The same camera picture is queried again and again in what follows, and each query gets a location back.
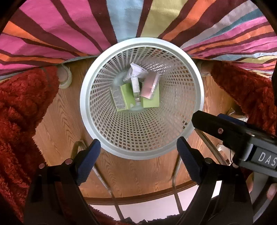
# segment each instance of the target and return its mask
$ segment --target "basket rim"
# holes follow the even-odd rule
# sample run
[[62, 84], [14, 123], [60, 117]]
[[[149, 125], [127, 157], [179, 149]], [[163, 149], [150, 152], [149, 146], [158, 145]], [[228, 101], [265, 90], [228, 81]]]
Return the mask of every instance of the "basket rim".
[[[101, 142], [101, 147], [108, 151], [109, 153], [133, 160], [144, 160], [151, 159], [161, 155], [164, 155], [170, 152], [173, 149], [176, 149], [177, 138], [171, 143], [164, 145], [160, 148], [149, 150], [149, 151], [130, 151], [127, 149], [123, 149], [118, 147], [112, 143], [110, 143], [102, 134], [97, 130], [91, 114], [89, 110], [89, 95], [92, 84], [99, 72], [99, 70], [115, 55], [118, 53], [125, 51], [127, 49], [136, 48], [136, 47], [156, 47], [165, 51], [170, 52], [175, 55], [179, 60], [181, 60], [189, 70], [193, 80], [194, 86], [196, 89], [196, 103], [194, 112], [203, 109], [204, 105], [204, 86], [199, 70], [197, 69], [195, 63], [192, 59], [179, 47], [176, 45], [157, 38], [149, 38], [149, 37], [138, 37], [132, 38], [120, 43], [117, 43], [107, 50], [105, 50], [98, 58], [92, 63], [90, 68], [88, 69], [85, 78], [82, 83], [81, 92], [80, 92], [80, 111], [83, 123], [85, 125], [86, 130], [90, 134], [93, 139], [98, 139]], [[180, 136], [184, 136], [188, 138], [194, 127], [192, 122], [190, 121], [185, 128], [185, 133], [180, 134]]]

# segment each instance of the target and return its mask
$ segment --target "hand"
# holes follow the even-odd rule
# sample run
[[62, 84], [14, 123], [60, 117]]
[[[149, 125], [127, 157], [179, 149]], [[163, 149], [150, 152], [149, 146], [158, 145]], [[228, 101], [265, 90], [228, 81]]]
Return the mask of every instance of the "hand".
[[[247, 178], [246, 185], [247, 185], [248, 191], [250, 193], [253, 189], [253, 173], [251, 173], [249, 175], [249, 177]], [[269, 200], [272, 200], [274, 198], [276, 192], [277, 192], [277, 183], [271, 184], [266, 193], [267, 198]]]

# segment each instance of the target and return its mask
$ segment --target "perforated basket wall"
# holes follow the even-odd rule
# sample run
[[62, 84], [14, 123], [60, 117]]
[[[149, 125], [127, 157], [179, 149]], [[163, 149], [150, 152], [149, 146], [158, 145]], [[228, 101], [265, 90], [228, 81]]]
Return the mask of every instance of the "perforated basket wall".
[[[131, 62], [161, 74], [160, 107], [116, 111], [109, 87]], [[199, 79], [192, 76], [187, 65], [173, 52], [151, 46], [127, 48], [111, 57], [95, 73], [89, 90], [89, 113], [97, 130], [93, 138], [101, 137], [107, 151], [116, 154], [120, 149], [116, 155], [134, 159], [152, 158], [176, 146], [179, 136], [191, 133], [192, 115], [203, 106], [199, 101], [196, 105], [196, 97], [201, 95], [196, 88]]]

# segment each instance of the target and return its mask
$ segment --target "light blue stripe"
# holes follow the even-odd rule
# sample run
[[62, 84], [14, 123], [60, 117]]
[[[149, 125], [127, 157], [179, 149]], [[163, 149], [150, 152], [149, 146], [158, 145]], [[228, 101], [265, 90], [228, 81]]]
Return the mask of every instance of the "light blue stripe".
[[220, 60], [220, 61], [235, 61], [240, 58], [258, 58], [261, 56], [266, 56], [266, 55], [276, 55], [277, 52], [258, 52], [252, 55], [231, 55], [231, 54], [226, 54], [226, 55], [221, 55], [213, 58], [213, 60]]
[[143, 0], [107, 0], [107, 7], [117, 41], [137, 34]]
[[239, 18], [237, 21], [235, 21], [234, 23], [232, 23], [228, 27], [225, 27], [222, 30], [218, 31], [217, 33], [213, 34], [212, 36], [206, 38], [205, 40], [210, 39], [210, 38], [215, 37], [215, 36], [219, 36], [219, 35], [227, 32], [227, 31], [230, 31], [234, 27], [236, 27], [236, 26], [238, 26], [238, 25], [240, 25], [240, 24], [242, 24], [244, 22], [256, 19], [256, 18], [258, 18], [260, 16], [263, 16], [263, 13], [259, 9], [256, 9], [256, 10], [246, 14], [245, 16]]

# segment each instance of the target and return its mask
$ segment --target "white plastic basket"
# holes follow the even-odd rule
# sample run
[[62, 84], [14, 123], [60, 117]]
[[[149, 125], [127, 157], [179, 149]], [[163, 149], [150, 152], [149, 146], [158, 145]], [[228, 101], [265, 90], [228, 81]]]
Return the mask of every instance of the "white plastic basket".
[[[134, 62], [157, 71], [160, 107], [117, 112], [110, 85]], [[150, 159], [176, 148], [193, 131], [191, 117], [202, 110], [204, 88], [192, 59], [177, 46], [156, 38], [133, 38], [104, 51], [82, 84], [80, 110], [92, 138], [106, 151], [127, 159]]]

